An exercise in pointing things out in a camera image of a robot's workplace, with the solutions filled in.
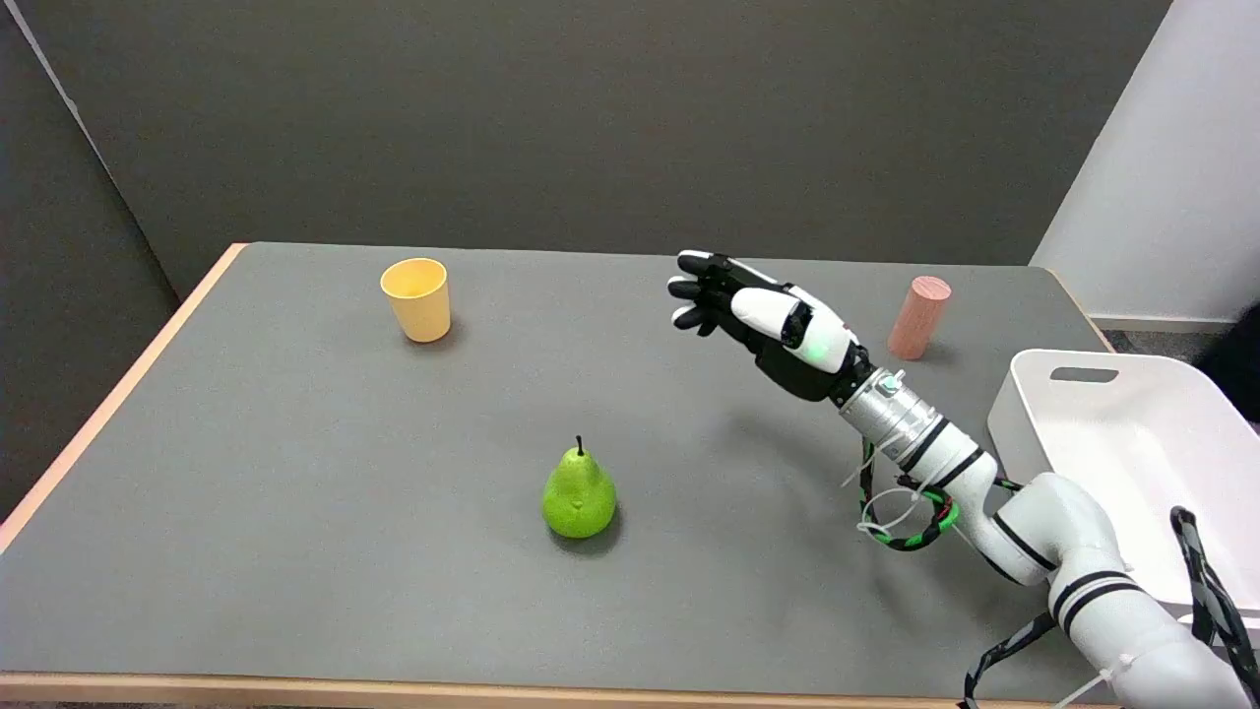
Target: floor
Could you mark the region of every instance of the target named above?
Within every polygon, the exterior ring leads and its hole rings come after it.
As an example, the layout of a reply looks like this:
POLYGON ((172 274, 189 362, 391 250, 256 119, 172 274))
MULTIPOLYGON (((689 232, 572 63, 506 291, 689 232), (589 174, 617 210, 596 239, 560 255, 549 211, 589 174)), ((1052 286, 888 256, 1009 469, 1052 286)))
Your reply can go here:
MULTIPOLYGON (((1163 354, 1166 358, 1174 358, 1183 363, 1191 363, 1197 354, 1212 340, 1211 334, 1203 332, 1167 332, 1167 331, 1128 331, 1104 330, 1102 334, 1111 343, 1116 351, 1134 354, 1163 354)), ((184 709, 188 705, 160 705, 160 704, 53 704, 53 703, 5 703, 0 701, 0 709, 184 709)))
POLYGON ((1133 331, 1106 329, 1102 334, 1116 351, 1163 354, 1164 358, 1192 363, 1216 336, 1201 331, 1133 331))

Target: robotic arm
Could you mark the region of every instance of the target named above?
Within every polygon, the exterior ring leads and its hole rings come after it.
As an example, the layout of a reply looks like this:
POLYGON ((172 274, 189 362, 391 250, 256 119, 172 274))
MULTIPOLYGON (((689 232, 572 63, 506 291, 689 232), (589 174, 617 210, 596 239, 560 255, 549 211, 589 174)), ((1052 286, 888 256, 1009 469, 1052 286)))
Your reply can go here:
MULTIPOLYGON (((1251 706, 1231 666, 1125 574, 1111 523, 1082 489, 1043 474, 992 518, 984 500, 997 462, 935 408, 869 363, 867 349, 825 303, 721 253, 683 251, 688 273, 669 292, 688 303, 674 326, 743 343, 775 384, 808 402, 829 399, 840 418, 907 476, 944 490, 955 526, 1005 579, 1052 576, 1048 617, 1130 709, 1251 706)), ((1031 642, 1016 638, 1012 645, 1031 642)), ((968 693, 983 670, 968 675, 968 693)))

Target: gray wall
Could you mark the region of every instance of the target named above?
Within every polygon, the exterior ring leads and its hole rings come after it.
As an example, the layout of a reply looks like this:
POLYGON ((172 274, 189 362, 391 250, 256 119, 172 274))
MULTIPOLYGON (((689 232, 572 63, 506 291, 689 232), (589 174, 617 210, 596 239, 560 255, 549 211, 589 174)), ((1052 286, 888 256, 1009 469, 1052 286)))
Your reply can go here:
POLYGON ((186 292, 263 238, 1026 263, 1168 0, 19 6, 186 292))
POLYGON ((127 372, 174 293, 0 10, 0 519, 127 372))

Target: black stripe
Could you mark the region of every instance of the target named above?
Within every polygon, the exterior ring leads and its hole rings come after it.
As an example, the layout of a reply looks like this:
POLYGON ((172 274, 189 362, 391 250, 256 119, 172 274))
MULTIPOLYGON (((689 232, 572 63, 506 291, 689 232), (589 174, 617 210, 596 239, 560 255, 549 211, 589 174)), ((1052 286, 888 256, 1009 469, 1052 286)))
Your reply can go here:
POLYGON ((1086 584, 1094 583, 1099 579, 1124 579, 1126 582, 1133 581, 1128 576, 1121 574, 1120 572, 1094 572, 1092 574, 1085 574, 1084 577, 1067 584, 1067 587, 1063 588, 1063 593, 1060 593, 1058 598, 1055 599, 1055 607, 1050 610, 1050 615, 1055 617, 1055 622, 1058 622, 1058 611, 1063 607, 1063 603, 1067 603, 1067 599, 1074 593, 1085 588, 1086 584))
POLYGON ((901 472, 908 474, 911 468, 917 466, 919 461, 924 458, 924 453, 927 453, 927 447, 930 447, 932 442, 936 441, 936 437, 940 436, 941 432, 945 431, 945 427, 948 426, 949 422, 945 421, 945 417, 941 417, 941 419, 936 422, 936 426, 932 427, 932 431, 927 432, 927 436, 924 437, 924 441, 922 443, 919 445, 919 448, 916 448, 915 452, 910 455, 910 458, 906 458, 905 463, 897 466, 898 468, 901 468, 901 472))
POLYGON ((1104 596, 1111 593, 1113 591, 1137 591, 1139 593, 1145 593, 1144 591, 1142 591, 1140 586, 1128 582, 1116 582, 1113 584, 1095 588, 1094 591, 1082 596, 1081 601, 1076 606, 1068 608, 1067 616, 1063 618, 1063 622, 1060 623, 1063 627, 1063 635, 1066 635, 1067 637, 1072 637, 1072 621, 1076 620, 1076 615, 1081 612, 1081 608, 1085 608, 1086 606, 1090 604, 1091 601, 1102 598, 1104 596))
POLYGON ((993 524, 998 525, 998 529, 1005 533, 1005 535, 1011 538, 1011 542, 1016 543, 1016 547, 1023 549, 1024 554, 1032 557, 1033 562, 1041 564, 1042 569, 1046 569, 1047 572, 1055 570, 1055 565, 1050 563, 1050 559, 1046 559, 1045 557, 1038 554, 1036 549, 1028 547, 1027 542, 1019 539, 1019 535, 1016 534, 1016 530, 1007 526, 1007 523, 1003 521, 1002 516, 998 515, 997 513, 994 513, 993 515, 993 524))
POLYGON ((936 487, 944 489, 946 485, 954 482, 954 479, 956 479, 958 476, 960 476, 963 474, 963 471, 970 468, 971 463, 979 461, 980 456, 984 456, 984 451, 982 451, 980 447, 976 446, 975 451, 973 451, 970 456, 968 456, 966 458, 964 458, 963 462, 959 463, 958 466, 954 466, 953 471, 945 474, 944 479, 934 482, 932 485, 935 485, 936 487))
POLYGON ((985 562, 988 562, 988 563, 989 563, 989 567, 990 567, 990 568, 992 568, 992 569, 993 569, 994 572, 997 572, 998 574, 1000 574, 1000 576, 1002 576, 1002 578, 1007 579, 1008 582, 1011 582, 1011 583, 1013 583, 1013 584, 1016 584, 1016 586, 1023 586, 1023 584, 1021 584, 1019 582, 1017 582, 1017 581, 1016 581, 1016 579, 1014 579, 1014 578, 1013 578, 1013 577, 1012 577, 1011 574, 1008 574, 1008 573, 1003 572, 1003 570, 1002 570, 1002 567, 999 567, 999 565, 994 564, 994 563, 993 563, 993 559, 989 559, 989 558, 988 558, 988 557, 985 557, 984 554, 980 554, 980 559, 984 559, 985 562))

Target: yellow cup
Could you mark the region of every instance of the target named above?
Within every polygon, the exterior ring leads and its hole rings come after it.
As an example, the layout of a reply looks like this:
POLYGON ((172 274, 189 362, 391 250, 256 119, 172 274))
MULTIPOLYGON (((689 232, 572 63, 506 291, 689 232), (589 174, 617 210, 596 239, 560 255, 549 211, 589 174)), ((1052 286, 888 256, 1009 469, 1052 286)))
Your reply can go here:
POLYGON ((381 273, 381 290, 389 297, 402 331, 416 341, 433 341, 451 329, 451 298, 446 266, 432 258, 407 258, 381 273))

